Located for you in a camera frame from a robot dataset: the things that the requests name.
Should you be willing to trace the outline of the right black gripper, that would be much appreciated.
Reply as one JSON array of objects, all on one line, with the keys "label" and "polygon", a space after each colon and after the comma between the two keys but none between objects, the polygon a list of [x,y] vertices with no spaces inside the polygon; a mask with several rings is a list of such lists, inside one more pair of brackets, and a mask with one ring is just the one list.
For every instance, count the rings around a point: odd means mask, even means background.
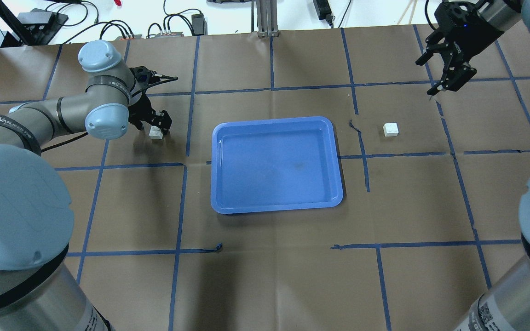
[{"label": "right black gripper", "polygon": [[426,48],[415,61],[425,65],[435,54],[443,63],[443,74],[427,90],[427,95],[435,96],[442,91],[459,91],[476,74],[477,69],[467,62],[452,63],[457,60],[470,60],[503,35],[503,31],[490,25],[478,11],[477,4],[467,1],[445,1],[435,10],[437,28],[426,38]]}]

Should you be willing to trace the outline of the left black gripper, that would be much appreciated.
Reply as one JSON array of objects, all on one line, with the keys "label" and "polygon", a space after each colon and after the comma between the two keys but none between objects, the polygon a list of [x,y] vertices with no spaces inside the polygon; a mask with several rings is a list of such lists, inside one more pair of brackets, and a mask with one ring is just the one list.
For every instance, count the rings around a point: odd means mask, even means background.
[{"label": "left black gripper", "polygon": [[160,78],[156,76],[156,71],[149,70],[145,66],[133,67],[130,70],[134,75],[135,84],[131,89],[133,92],[131,101],[133,103],[128,106],[130,113],[128,121],[139,131],[156,126],[163,135],[167,134],[173,120],[166,110],[156,113],[149,97],[146,96],[146,90],[149,86],[160,82]]}]

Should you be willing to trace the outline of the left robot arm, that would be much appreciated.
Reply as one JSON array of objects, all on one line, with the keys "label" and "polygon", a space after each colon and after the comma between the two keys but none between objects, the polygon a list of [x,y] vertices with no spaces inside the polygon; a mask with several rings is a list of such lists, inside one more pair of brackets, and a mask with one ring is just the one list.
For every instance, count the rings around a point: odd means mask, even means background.
[{"label": "left robot arm", "polygon": [[65,266],[74,213],[43,145],[80,132],[115,140],[144,122],[168,131],[170,116],[146,92],[177,77],[128,67],[106,40],[86,43],[78,61],[88,74],[84,92],[0,114],[0,331],[114,329]]}]

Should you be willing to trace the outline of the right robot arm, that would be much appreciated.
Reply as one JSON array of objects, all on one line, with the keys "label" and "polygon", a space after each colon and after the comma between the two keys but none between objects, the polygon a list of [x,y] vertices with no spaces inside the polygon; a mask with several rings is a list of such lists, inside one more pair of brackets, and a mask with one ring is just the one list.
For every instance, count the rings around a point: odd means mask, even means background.
[{"label": "right robot arm", "polygon": [[[519,21],[530,33],[530,0],[443,0],[435,19],[416,60],[423,65],[439,54],[444,63],[429,96],[460,90],[477,73],[470,60]],[[519,201],[518,222],[524,255],[471,304],[456,331],[530,331],[530,177]]]}]

